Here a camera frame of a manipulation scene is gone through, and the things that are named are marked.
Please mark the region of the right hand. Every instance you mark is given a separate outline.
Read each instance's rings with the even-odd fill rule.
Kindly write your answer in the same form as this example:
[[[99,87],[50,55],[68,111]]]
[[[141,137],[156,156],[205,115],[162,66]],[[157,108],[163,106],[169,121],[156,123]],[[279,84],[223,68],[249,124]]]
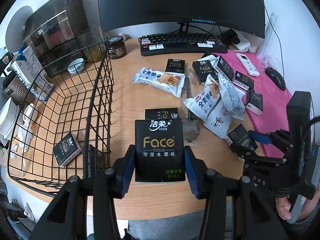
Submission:
[[[319,202],[319,185],[317,186],[316,193],[312,198],[312,200],[307,199],[306,202],[304,203],[304,206],[298,216],[298,220],[308,218],[312,214],[313,210],[316,208],[318,202]],[[278,215],[280,216],[280,218],[282,218],[283,220],[289,220],[292,217],[290,208],[291,208],[291,204],[286,197],[276,198],[276,209],[278,211]]]

